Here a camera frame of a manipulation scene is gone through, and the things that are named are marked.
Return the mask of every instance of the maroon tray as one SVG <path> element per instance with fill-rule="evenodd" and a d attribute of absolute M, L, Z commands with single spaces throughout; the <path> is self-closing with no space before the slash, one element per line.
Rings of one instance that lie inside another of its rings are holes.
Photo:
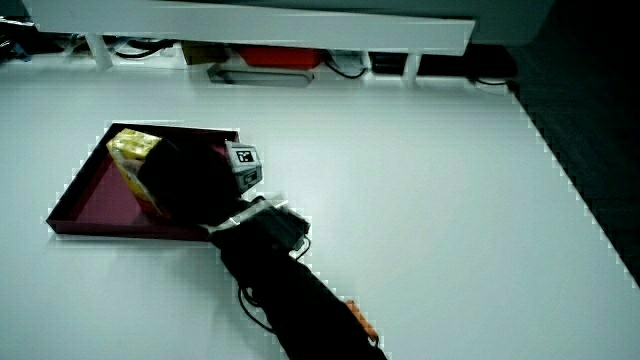
<path fill-rule="evenodd" d="M 196 138 L 226 155 L 225 140 L 238 141 L 236 131 L 112 124 L 47 218 L 56 234 L 206 241 L 207 231 L 144 213 L 118 171 L 107 142 L 122 129 L 174 138 Z"/>

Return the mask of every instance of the red container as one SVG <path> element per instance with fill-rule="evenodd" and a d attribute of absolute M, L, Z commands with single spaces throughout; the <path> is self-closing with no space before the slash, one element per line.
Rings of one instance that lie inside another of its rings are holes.
<path fill-rule="evenodd" d="M 325 51 L 280 46 L 239 45 L 235 50 L 250 66 L 309 70 L 320 65 Z"/>
<path fill-rule="evenodd" d="M 107 142 L 129 128 L 163 137 L 197 138 L 226 156 L 225 140 L 238 141 L 236 131 L 112 124 L 47 218 L 57 234 L 206 241 L 205 229 L 142 211 L 115 166 Z"/>

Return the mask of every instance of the white surface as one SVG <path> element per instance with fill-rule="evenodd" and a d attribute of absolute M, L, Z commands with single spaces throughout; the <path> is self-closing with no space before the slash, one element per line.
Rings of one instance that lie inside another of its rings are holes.
<path fill-rule="evenodd" d="M 151 0 L 26 0 L 43 32 L 462 55 L 473 20 Z"/>
<path fill-rule="evenodd" d="M 0 67 L 0 358 L 285 358 L 213 247 L 62 241 L 44 223 L 108 124 L 158 119 L 240 129 L 257 190 L 311 218 L 304 262 L 356 300 L 389 359 L 639 358 L 637 286 L 520 105 L 418 85 Z"/>

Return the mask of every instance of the yellow box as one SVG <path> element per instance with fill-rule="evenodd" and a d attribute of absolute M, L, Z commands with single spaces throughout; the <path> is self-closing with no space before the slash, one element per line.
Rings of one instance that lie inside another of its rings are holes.
<path fill-rule="evenodd" d="M 144 161 L 149 151 L 160 140 L 162 138 L 157 136 L 131 129 L 123 129 L 107 143 L 107 149 L 142 210 L 149 214 L 171 218 L 169 211 L 158 204 L 140 180 L 122 165 L 124 160 Z"/>

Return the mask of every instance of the cable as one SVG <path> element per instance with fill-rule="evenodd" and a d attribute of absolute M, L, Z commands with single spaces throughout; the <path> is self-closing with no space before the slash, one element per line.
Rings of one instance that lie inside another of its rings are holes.
<path fill-rule="evenodd" d="M 273 329 L 267 327 L 266 325 L 264 325 L 263 323 L 261 323 L 258 319 L 256 319 L 255 317 L 253 317 L 253 315 L 251 315 L 249 313 L 249 310 L 247 310 L 247 308 L 244 306 L 244 302 L 242 301 L 242 290 L 243 288 L 238 288 L 238 300 L 240 301 L 240 306 L 242 306 L 242 310 L 244 310 L 244 312 L 247 314 L 247 316 L 249 316 L 251 318 L 251 320 L 253 320 L 256 324 L 262 326 L 263 329 L 267 330 L 268 332 L 273 334 Z"/>
<path fill-rule="evenodd" d="M 304 256 L 304 254 L 306 254 L 306 253 L 307 253 L 307 251 L 309 251 L 309 249 L 311 249 L 311 239 L 309 239 L 309 238 L 307 237 L 307 235 L 305 235 L 305 236 L 304 236 L 304 238 L 305 238 L 305 239 L 307 239 L 307 241 L 309 242 L 309 245 L 307 246 L 307 248 L 306 248 L 306 249 L 304 249 L 304 251 L 302 252 L 302 254 L 300 254 L 300 255 L 298 255 L 298 256 L 296 257 L 296 261 L 298 261 L 301 257 L 303 257 L 303 256 Z"/>
<path fill-rule="evenodd" d="M 249 291 L 247 290 L 247 288 L 242 288 L 242 294 L 244 295 L 244 299 L 247 300 L 249 304 L 255 307 L 260 307 L 260 304 L 258 304 L 256 299 L 254 299 L 253 296 L 249 294 Z"/>
<path fill-rule="evenodd" d="M 364 73 L 366 73 L 366 72 L 367 72 L 367 69 L 365 68 L 365 69 L 362 69 L 362 71 L 361 71 L 361 72 L 360 72 L 360 74 L 358 74 L 358 75 L 347 75 L 347 74 L 345 74 L 345 73 L 343 73 L 343 72 L 339 71 L 338 69 L 334 68 L 334 67 L 333 67 L 331 64 L 329 64 L 329 62 L 328 62 L 328 61 L 326 61 L 326 60 L 325 60 L 324 64 L 325 64 L 325 65 L 327 65 L 327 67 L 328 67 L 329 69 L 331 69 L 331 70 L 335 71 L 336 73 L 338 73 L 338 75 L 340 75 L 340 76 L 342 76 L 342 77 L 345 77 L 345 78 L 347 78 L 347 79 L 357 79 L 357 78 L 359 78 L 360 76 L 364 75 Z"/>
<path fill-rule="evenodd" d="M 373 341 L 373 346 L 380 348 L 380 337 L 376 336 L 375 340 Z"/>
<path fill-rule="evenodd" d="M 116 51 L 116 55 L 120 56 L 123 59 L 142 59 L 143 57 L 147 57 L 149 55 L 153 55 L 153 54 L 157 53 L 160 50 L 161 49 L 147 50 L 147 51 L 141 52 L 139 54 L 125 54 L 125 53 L 121 53 L 119 51 Z"/>
<path fill-rule="evenodd" d="M 489 86 L 500 86 L 500 85 L 507 85 L 509 82 L 508 81 L 504 81 L 504 82 L 500 82 L 500 83 L 492 83 L 492 82 L 487 82 L 487 81 L 482 81 L 478 78 L 476 79 L 469 79 L 471 80 L 471 82 L 478 82 L 480 84 L 484 84 L 484 85 L 489 85 Z"/>
<path fill-rule="evenodd" d="M 173 46 L 175 40 L 159 40 L 159 41 L 139 41 L 139 40 L 129 40 L 127 45 L 132 48 L 146 50 L 139 54 L 125 54 L 119 51 L 116 51 L 116 55 L 123 59 L 141 59 L 143 57 L 147 57 L 149 55 L 153 55 L 156 52 L 166 49 L 170 46 Z"/>

